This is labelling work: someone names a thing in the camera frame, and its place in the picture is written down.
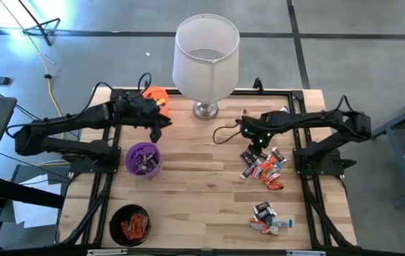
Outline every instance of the white lamp shade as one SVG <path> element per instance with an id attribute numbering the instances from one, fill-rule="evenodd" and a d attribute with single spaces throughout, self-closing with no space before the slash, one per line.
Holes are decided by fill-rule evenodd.
<path id="1" fill-rule="evenodd" d="M 172 79 L 189 99 L 213 104 L 238 82 L 237 28 L 226 18 L 199 14 L 183 21 L 175 36 Z"/>

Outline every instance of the gray floor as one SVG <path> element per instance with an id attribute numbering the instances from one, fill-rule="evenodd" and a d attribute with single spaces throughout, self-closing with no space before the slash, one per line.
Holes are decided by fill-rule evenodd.
<path id="1" fill-rule="evenodd" d="M 185 18 L 215 13 L 231 19 L 241 32 L 290 33 L 286 0 L 34 0 L 24 1 L 44 21 L 60 17 L 60 29 L 86 31 L 176 31 Z M 25 26 L 32 26 L 17 1 L 6 1 Z M 405 34 L 405 0 L 294 0 L 301 33 Z M 0 27 L 17 25 L 0 4 Z M 77 112 L 98 81 L 114 86 L 136 85 L 144 72 L 153 84 L 171 87 L 173 38 L 56 37 L 39 48 L 56 64 L 53 91 L 64 112 Z M 302 40 L 313 89 L 322 89 L 328 108 L 347 95 L 356 110 L 365 111 L 377 127 L 405 110 L 405 40 Z M 260 77 L 268 88 L 302 88 L 293 40 L 242 38 L 239 87 Z M 0 36 L 0 75 L 14 79 L 0 92 L 40 117 L 56 116 L 48 97 L 43 67 L 20 31 Z M 12 124 L 28 122 L 20 112 Z M 343 157 L 358 164 L 346 173 L 349 207 L 359 245 L 368 249 L 405 252 L 405 208 L 393 200 L 405 190 L 388 141 L 348 144 Z M 21 158 L 4 137 L 0 152 L 38 163 L 56 154 Z M 16 163 L 0 156 L 0 177 Z"/>

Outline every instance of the purple bowl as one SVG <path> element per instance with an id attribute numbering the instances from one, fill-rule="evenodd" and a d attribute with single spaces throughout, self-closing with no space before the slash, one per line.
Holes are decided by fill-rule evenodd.
<path id="1" fill-rule="evenodd" d="M 158 163 L 157 166 L 150 171 L 148 174 L 137 174 L 139 166 L 137 165 L 137 161 L 140 160 L 141 154 L 152 154 L 154 153 L 154 160 Z M 152 178 L 156 176 L 159 171 L 161 171 L 161 154 L 158 150 L 158 147 L 149 142 L 140 142 L 134 145 L 127 153 L 125 157 L 125 165 L 126 169 L 132 174 L 136 176 L 141 176 L 144 178 Z"/>

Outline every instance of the wooden tabletop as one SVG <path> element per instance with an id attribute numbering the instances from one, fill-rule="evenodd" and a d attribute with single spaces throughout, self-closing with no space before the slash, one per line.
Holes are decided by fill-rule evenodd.
<path id="1" fill-rule="evenodd" d="M 321 90 L 303 92 L 307 112 L 325 109 Z M 109 96 L 107 88 L 98 89 L 92 105 L 109 100 Z M 291 154 L 295 147 L 292 132 L 277 134 L 270 143 L 270 147 L 277 146 L 288 159 L 283 164 L 280 178 L 285 188 L 279 191 L 269 190 L 261 181 L 239 176 L 246 168 L 239 155 L 250 143 L 248 139 L 238 135 L 222 145 L 212 142 L 215 128 L 234 124 L 242 108 L 259 117 L 260 113 L 287 106 L 287 98 L 230 96 L 219 102 L 218 117 L 210 121 L 197 119 L 192 113 L 192 104 L 184 96 L 169 96 L 169 116 L 173 125 L 162 130 L 162 137 L 157 143 L 164 162 L 162 171 L 152 180 L 128 174 L 124 160 L 131 146 L 149 141 L 149 130 L 122 128 L 121 166 L 112 182 L 102 246 L 119 247 L 110 237 L 109 220 L 118 208 L 135 203 L 147 210 L 152 225 L 149 237 L 139 247 L 309 249 L 302 186 L 295 174 Z M 217 140 L 237 131 L 222 129 L 217 134 Z M 314 141 L 330 134 L 330 128 L 311 129 Z M 90 142 L 101 139 L 101 136 L 102 130 L 84 129 L 81 141 Z M 344 236 L 356 244 L 342 184 L 331 176 L 321 176 L 320 179 L 327 214 Z M 70 185 L 59 225 L 61 240 L 70 234 L 87 211 L 92 183 L 92 174 L 81 174 Z M 253 206 L 266 200 L 273 204 L 278 218 L 291 218 L 294 226 L 281 228 L 278 236 L 263 235 L 252 229 L 248 219 L 253 214 Z M 95 236 L 98 213 L 93 220 L 90 241 Z M 320 219 L 315 217 L 315 222 L 322 241 Z"/>

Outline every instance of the silver lamp base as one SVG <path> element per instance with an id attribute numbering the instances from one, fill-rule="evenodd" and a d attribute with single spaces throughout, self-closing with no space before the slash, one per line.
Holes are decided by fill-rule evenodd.
<path id="1" fill-rule="evenodd" d="M 218 114 L 218 104 L 206 104 L 195 102 L 193 105 L 193 113 L 200 120 L 210 120 Z"/>

